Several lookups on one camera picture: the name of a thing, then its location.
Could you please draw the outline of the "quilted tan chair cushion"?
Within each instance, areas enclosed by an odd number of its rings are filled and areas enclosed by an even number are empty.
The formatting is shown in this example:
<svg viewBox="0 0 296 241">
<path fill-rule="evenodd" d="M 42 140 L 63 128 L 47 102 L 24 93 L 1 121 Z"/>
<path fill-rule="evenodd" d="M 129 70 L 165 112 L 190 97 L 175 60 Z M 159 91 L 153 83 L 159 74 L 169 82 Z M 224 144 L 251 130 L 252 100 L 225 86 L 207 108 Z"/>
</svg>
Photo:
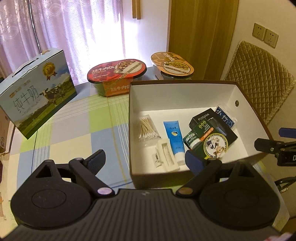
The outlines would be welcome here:
<svg viewBox="0 0 296 241">
<path fill-rule="evenodd" d="M 295 87 L 295 78 L 276 57 L 246 41 L 238 43 L 224 79 L 239 84 L 266 124 Z"/>
</svg>

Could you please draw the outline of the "green round-label packet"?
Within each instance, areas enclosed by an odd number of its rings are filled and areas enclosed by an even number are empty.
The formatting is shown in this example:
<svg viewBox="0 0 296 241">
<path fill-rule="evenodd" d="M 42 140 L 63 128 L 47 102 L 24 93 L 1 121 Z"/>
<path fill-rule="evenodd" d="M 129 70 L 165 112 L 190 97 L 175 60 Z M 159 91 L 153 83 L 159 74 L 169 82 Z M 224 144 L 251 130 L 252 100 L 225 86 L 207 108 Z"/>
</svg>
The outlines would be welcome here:
<svg viewBox="0 0 296 241">
<path fill-rule="evenodd" d="M 221 159 L 228 150 L 227 138 L 217 132 L 206 120 L 199 122 L 193 132 L 197 133 L 201 142 L 191 150 L 201 159 Z"/>
</svg>

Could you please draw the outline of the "cotton swab bag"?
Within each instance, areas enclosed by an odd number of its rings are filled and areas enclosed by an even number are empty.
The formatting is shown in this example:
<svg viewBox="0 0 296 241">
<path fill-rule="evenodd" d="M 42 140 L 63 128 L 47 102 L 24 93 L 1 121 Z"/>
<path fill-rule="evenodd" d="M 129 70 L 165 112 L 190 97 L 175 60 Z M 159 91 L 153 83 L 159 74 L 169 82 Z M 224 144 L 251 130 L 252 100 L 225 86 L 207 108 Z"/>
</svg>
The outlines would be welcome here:
<svg viewBox="0 0 296 241">
<path fill-rule="evenodd" d="M 138 138 L 140 141 L 144 142 L 161 138 L 149 114 L 139 117 L 139 125 Z"/>
</svg>

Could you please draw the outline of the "pink sheer curtain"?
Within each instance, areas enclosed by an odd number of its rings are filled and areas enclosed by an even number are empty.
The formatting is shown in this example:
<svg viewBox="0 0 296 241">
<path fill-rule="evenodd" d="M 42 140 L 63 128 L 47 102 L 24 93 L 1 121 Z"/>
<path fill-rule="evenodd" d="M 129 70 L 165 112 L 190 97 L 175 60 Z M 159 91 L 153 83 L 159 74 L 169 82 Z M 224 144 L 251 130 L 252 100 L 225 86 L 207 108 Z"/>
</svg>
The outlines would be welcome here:
<svg viewBox="0 0 296 241">
<path fill-rule="evenodd" d="M 75 84 L 125 56 L 122 1 L 1 1 L 1 77 L 38 54 L 64 51 Z"/>
</svg>

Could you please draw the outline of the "beige wall socket plate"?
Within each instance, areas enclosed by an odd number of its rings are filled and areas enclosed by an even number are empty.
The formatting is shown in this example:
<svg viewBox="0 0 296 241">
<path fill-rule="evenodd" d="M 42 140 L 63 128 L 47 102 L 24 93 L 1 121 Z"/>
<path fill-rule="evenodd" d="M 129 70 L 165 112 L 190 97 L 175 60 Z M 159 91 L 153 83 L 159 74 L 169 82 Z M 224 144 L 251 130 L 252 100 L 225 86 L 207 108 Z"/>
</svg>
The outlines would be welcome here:
<svg viewBox="0 0 296 241">
<path fill-rule="evenodd" d="M 258 23 L 254 23 L 252 36 L 256 39 L 259 39 L 260 41 L 264 40 L 266 28 Z"/>
</svg>

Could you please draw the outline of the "brown wooden wardrobe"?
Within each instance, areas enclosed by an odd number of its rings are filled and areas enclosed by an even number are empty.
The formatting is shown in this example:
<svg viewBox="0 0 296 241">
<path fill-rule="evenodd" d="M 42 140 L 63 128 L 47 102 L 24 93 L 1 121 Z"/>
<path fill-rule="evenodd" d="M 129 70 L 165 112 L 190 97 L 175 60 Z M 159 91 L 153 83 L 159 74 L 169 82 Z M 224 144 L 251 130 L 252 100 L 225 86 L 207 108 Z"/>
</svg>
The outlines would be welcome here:
<svg viewBox="0 0 296 241">
<path fill-rule="evenodd" d="M 221 78 L 238 7 L 238 1 L 170 1 L 168 50 L 194 67 L 193 79 Z"/>
</svg>

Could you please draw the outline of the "red instant meal bowl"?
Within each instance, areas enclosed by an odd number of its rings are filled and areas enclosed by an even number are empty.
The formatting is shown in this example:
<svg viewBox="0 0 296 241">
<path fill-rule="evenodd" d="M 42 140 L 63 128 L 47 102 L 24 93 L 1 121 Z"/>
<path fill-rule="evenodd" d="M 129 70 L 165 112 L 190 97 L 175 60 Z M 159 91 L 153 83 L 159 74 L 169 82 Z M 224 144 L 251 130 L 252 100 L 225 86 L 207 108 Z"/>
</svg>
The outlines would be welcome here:
<svg viewBox="0 0 296 241">
<path fill-rule="evenodd" d="M 147 67 L 137 59 L 116 60 L 91 68 L 87 80 L 95 86 L 100 96 L 110 97 L 129 93 L 130 84 L 141 80 Z"/>
</svg>

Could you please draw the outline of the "blue milk carton box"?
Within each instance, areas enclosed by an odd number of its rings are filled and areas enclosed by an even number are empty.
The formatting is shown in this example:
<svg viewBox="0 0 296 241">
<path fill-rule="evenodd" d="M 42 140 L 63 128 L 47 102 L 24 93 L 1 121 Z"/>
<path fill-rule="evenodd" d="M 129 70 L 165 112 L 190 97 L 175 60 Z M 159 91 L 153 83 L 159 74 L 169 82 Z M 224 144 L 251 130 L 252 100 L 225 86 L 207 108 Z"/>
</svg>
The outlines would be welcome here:
<svg viewBox="0 0 296 241">
<path fill-rule="evenodd" d="M 23 136 L 30 138 L 76 95 L 64 51 L 52 48 L 1 83 L 1 108 Z"/>
</svg>

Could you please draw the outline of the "orange instant meal bowl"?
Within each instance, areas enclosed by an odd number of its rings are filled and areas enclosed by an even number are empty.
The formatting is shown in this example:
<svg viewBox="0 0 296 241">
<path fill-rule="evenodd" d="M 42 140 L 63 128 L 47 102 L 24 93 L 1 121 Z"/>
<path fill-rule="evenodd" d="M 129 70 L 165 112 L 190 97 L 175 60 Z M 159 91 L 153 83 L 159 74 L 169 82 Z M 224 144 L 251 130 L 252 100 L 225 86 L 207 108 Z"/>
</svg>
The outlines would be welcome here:
<svg viewBox="0 0 296 241">
<path fill-rule="evenodd" d="M 158 80 L 191 79 L 194 67 L 183 57 L 172 52 L 151 55 L 154 75 Z"/>
</svg>

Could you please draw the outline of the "black shaver box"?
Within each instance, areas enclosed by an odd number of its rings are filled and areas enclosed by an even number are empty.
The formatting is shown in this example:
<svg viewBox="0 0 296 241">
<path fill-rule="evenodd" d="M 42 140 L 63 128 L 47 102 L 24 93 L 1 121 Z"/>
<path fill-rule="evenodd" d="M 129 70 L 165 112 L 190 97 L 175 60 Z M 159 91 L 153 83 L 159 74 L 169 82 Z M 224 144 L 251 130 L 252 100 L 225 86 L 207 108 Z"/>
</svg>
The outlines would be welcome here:
<svg viewBox="0 0 296 241">
<path fill-rule="evenodd" d="M 233 130 L 231 130 L 231 128 L 226 123 L 224 123 L 218 114 L 215 113 L 215 111 L 213 111 L 211 108 L 192 117 L 189 123 L 190 129 L 193 130 L 194 127 L 197 126 L 201 121 L 207 121 L 217 132 L 223 134 L 227 138 L 229 145 L 235 142 L 238 138 Z"/>
</svg>

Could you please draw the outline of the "checkered tablecloth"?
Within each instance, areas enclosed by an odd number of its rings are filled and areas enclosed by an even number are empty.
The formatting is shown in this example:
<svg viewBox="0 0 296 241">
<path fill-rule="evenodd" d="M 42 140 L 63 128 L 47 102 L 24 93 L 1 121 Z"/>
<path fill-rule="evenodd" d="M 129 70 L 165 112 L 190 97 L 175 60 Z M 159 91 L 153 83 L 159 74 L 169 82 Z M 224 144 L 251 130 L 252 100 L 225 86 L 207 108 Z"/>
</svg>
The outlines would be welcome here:
<svg viewBox="0 0 296 241">
<path fill-rule="evenodd" d="M 99 96 L 89 83 L 78 85 L 76 90 L 77 96 L 30 139 L 15 131 L 11 152 L 2 158 L 1 236 L 16 227 L 10 210 L 13 194 L 46 159 L 66 163 L 103 149 L 106 164 L 98 176 L 111 188 L 133 188 L 135 181 L 159 187 L 163 168 L 153 164 L 154 147 L 147 147 L 147 155 L 135 154 L 135 149 L 142 147 L 137 127 L 141 115 L 151 117 L 162 138 L 167 136 L 165 121 L 178 121 L 185 136 L 193 116 L 221 106 L 236 119 L 233 130 L 237 135 L 223 162 L 254 155 L 254 141 L 271 138 L 259 114 L 235 84 L 145 81 L 133 85 L 130 94 L 114 97 Z"/>
</svg>

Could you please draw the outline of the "small white sachet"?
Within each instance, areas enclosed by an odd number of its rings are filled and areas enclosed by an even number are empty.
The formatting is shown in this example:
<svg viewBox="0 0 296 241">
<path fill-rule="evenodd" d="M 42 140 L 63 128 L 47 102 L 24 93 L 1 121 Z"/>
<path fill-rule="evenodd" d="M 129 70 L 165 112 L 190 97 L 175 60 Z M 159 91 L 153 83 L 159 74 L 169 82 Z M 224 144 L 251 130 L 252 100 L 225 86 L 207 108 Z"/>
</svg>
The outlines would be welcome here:
<svg viewBox="0 0 296 241">
<path fill-rule="evenodd" d="M 161 163 L 161 161 L 160 161 L 160 159 L 159 159 L 157 153 L 154 153 L 154 154 L 152 155 L 152 160 L 153 160 L 154 166 L 155 166 L 156 168 L 158 168 L 158 167 L 160 167 L 160 166 L 162 165 L 162 163 Z"/>
</svg>

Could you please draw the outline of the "small green white jar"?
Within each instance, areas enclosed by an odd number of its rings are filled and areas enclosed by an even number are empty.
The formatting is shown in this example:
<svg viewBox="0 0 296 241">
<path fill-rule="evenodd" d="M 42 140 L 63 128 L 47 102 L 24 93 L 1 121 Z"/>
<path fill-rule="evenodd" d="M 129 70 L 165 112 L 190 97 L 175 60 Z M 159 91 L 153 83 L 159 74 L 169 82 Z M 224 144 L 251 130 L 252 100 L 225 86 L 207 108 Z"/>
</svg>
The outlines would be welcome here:
<svg viewBox="0 0 296 241">
<path fill-rule="evenodd" d="M 190 132 L 183 138 L 183 142 L 189 149 L 194 149 L 201 142 L 201 140 L 197 133 Z"/>
</svg>

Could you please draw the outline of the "cardboard boxes beside table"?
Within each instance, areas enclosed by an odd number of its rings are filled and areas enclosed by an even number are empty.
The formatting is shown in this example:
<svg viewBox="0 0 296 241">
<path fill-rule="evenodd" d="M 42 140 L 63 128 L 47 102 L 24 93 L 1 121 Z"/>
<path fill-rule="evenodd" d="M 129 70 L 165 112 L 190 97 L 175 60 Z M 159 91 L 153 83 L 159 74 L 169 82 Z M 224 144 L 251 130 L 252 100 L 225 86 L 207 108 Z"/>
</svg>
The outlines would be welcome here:
<svg viewBox="0 0 296 241">
<path fill-rule="evenodd" d="M 9 127 L 10 120 L 1 108 L 0 110 L 0 151 L 4 153 L 8 150 L 9 145 Z"/>
</svg>

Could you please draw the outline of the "clear floss pick box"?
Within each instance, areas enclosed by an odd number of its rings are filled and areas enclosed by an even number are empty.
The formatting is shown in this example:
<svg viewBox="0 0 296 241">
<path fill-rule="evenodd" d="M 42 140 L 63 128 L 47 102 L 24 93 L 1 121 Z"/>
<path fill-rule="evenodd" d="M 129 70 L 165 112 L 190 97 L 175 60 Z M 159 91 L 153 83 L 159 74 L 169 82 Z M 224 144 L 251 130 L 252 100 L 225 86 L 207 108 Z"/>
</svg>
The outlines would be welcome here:
<svg viewBox="0 0 296 241">
<path fill-rule="evenodd" d="M 225 105 L 218 105 L 215 109 L 215 113 L 226 123 L 231 129 L 234 129 L 237 124 L 233 112 Z"/>
</svg>

